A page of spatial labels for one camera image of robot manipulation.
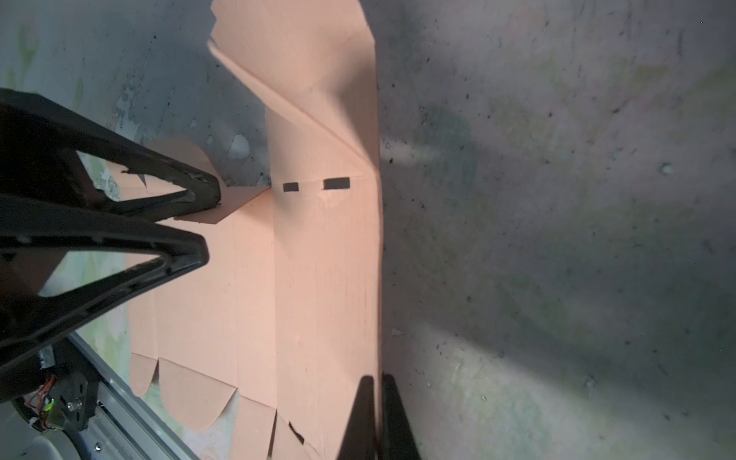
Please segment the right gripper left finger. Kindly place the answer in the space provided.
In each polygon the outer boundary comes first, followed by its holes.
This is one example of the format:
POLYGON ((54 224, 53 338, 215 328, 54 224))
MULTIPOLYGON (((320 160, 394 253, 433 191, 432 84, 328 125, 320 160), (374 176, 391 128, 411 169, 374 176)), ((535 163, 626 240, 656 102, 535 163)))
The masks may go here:
POLYGON ((337 460, 374 460, 377 458, 374 378, 363 376, 337 454, 337 460))

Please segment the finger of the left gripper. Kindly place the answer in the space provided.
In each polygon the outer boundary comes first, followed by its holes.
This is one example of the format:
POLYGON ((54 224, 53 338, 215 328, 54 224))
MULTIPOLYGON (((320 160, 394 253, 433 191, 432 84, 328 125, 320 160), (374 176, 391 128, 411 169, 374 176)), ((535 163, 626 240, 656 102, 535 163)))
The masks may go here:
POLYGON ((1 91, 1 191, 147 222, 209 210, 222 198, 212 174, 147 149, 39 94, 8 88, 1 91), (179 190, 114 201, 94 186, 81 153, 179 190))
POLYGON ((1 197, 1 254, 34 252, 143 254, 132 268, 44 297, 28 291, 10 267, 1 270, 1 365, 10 368, 128 300, 206 266, 206 241, 195 233, 104 212, 1 197))

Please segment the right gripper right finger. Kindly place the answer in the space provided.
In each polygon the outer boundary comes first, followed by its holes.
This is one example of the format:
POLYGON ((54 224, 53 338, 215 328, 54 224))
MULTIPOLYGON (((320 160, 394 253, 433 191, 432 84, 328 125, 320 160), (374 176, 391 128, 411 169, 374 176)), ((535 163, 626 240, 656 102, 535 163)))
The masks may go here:
POLYGON ((420 460, 421 456, 395 378, 383 374, 383 459, 420 460))

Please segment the orange paper box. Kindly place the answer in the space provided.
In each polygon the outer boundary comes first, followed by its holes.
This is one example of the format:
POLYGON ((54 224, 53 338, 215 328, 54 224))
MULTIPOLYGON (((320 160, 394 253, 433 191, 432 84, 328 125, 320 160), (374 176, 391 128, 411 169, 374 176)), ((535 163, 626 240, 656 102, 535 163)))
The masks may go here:
POLYGON ((271 182, 170 218, 203 267, 128 302, 130 388, 191 430, 238 411, 235 459, 373 458, 348 442, 381 373, 375 40, 356 1, 215 1, 209 50, 264 104, 271 182))

